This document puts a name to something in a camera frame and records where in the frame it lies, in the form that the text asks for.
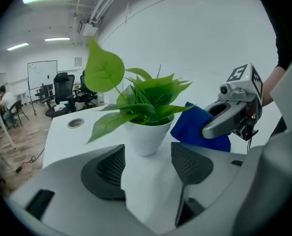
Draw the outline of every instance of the white ceiling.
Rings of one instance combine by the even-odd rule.
[[[97,0],[80,0],[78,22],[88,19]],[[44,44],[45,38],[69,36],[77,44],[81,36],[73,33],[74,13],[78,0],[51,0],[23,4],[15,0],[0,20],[0,53],[9,47],[28,42]]]

